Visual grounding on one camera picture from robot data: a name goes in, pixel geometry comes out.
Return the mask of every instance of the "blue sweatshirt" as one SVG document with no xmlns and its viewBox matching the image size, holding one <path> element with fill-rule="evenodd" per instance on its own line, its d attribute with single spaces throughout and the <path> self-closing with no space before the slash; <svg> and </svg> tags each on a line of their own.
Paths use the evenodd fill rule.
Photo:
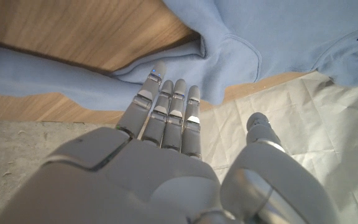
<svg viewBox="0 0 358 224">
<path fill-rule="evenodd" d="M 167 64 L 165 79 L 198 85 L 212 104 L 229 85 L 283 72 L 317 70 L 358 85 L 358 0 L 164 2 L 200 40 L 141 58 L 111 78 L 0 49 L 0 94 L 57 91 L 85 108 L 124 110 L 158 60 Z"/>
</svg>

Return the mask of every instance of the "robotic fingertip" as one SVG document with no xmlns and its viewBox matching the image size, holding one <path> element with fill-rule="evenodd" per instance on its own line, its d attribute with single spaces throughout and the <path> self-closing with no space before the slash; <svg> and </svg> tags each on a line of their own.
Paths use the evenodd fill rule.
<svg viewBox="0 0 358 224">
<path fill-rule="evenodd" d="M 201 93 L 198 86 L 196 85 L 191 86 L 189 89 L 188 99 L 200 102 L 200 98 L 201 98 Z"/>
<path fill-rule="evenodd" d="M 162 60 L 159 60 L 153 67 L 151 73 L 155 76 L 158 76 L 161 78 L 161 80 L 164 79 L 164 76 L 167 72 L 167 67 L 165 66 L 165 62 Z"/>
</svg>

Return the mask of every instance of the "gray robotic hand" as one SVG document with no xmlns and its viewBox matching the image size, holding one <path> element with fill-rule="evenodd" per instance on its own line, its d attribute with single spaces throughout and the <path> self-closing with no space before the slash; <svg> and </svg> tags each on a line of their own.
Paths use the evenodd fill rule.
<svg viewBox="0 0 358 224">
<path fill-rule="evenodd" d="M 158 93 L 165 71 L 158 62 L 115 129 L 51 153 L 0 223 L 337 223 L 322 186 L 260 113 L 221 185 L 201 158 L 200 91 L 186 97 L 184 80 L 168 80 Z"/>
</svg>

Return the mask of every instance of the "wooden floor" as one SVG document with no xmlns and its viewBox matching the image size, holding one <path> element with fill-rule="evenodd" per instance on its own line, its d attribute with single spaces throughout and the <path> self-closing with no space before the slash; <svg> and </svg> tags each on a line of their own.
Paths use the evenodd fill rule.
<svg viewBox="0 0 358 224">
<path fill-rule="evenodd" d="M 0 0 L 0 46 L 101 73 L 198 37 L 160 0 Z M 225 101 L 301 75 L 287 73 L 231 86 Z M 201 107 L 212 105 L 203 102 Z M 84 109 L 59 93 L 0 96 L 3 120 L 116 123 L 121 115 Z"/>
</svg>

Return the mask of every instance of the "metal finger segment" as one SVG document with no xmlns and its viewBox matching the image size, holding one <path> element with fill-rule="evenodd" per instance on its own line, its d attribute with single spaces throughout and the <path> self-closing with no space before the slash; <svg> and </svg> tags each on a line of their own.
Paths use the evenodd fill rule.
<svg viewBox="0 0 358 224">
<path fill-rule="evenodd" d="M 179 79 L 173 88 L 173 95 L 169 107 L 167 124 L 164 129 L 161 148 L 173 149 L 180 152 L 185 92 L 186 82 Z"/>
<path fill-rule="evenodd" d="M 150 114 L 149 122 L 143 132 L 142 140 L 148 141 L 157 147 L 160 147 L 161 145 L 162 135 L 169 112 L 169 104 L 172 98 L 172 91 L 172 81 L 165 81 L 162 85 L 162 89 L 157 98 L 153 112 Z"/>
<path fill-rule="evenodd" d="M 132 138 L 138 137 L 158 93 L 165 71 L 165 64 L 161 61 L 157 62 L 119 120 L 116 129 L 128 133 Z"/>
<path fill-rule="evenodd" d="M 187 98 L 181 153 L 201 159 L 200 89 L 197 86 L 190 87 Z"/>
</svg>

